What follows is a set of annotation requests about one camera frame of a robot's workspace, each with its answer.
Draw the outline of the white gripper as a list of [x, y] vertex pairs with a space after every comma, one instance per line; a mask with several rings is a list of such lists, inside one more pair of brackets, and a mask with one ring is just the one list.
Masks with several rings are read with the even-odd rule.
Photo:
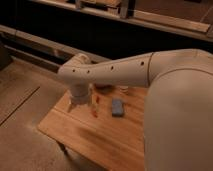
[[93, 103], [90, 102], [91, 90], [88, 84], [76, 84], [69, 87], [71, 102], [68, 106], [67, 112], [70, 113], [75, 107], [75, 104], [87, 104], [92, 108]]

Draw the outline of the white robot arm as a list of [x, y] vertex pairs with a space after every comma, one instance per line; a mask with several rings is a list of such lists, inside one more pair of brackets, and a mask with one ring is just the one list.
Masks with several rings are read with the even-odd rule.
[[77, 54], [58, 75], [75, 105], [89, 85], [141, 86], [146, 171], [213, 171], [213, 53], [180, 49], [92, 64]]

